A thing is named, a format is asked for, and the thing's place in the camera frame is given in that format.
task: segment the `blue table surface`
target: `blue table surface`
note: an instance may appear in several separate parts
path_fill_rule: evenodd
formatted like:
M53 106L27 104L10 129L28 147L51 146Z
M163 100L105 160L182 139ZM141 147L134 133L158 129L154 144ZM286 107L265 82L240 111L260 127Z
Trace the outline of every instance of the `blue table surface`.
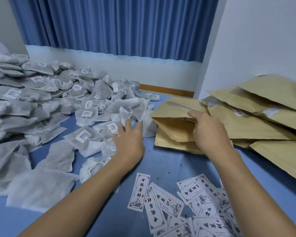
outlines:
M167 97L161 95L159 102L150 103L156 108ZM51 143L62 140L62 136L80 128L75 125L74 115L61 126L67 130L31 153L33 168L47 156ZM137 172L151 175L150 182L154 182L174 196L177 196L179 190L176 182L201 173L204 173L216 187L220 187L218 173L206 156L157 147L154 146L154 140L154 137L144 138L146 151L142 161L121 181L119 192L109 197L86 236L150 236L145 210L141 213L127 209ZM236 148L253 175L296 223L296 179L261 155L241 147ZM85 161L86 159L76 151L72 173L79 175L79 170ZM79 185L80 182L77 181L74 188ZM42 215L40 212L6 207L6 200L6 197L0 197L0 236L14 237ZM193 213L185 206L182 216L192 217Z

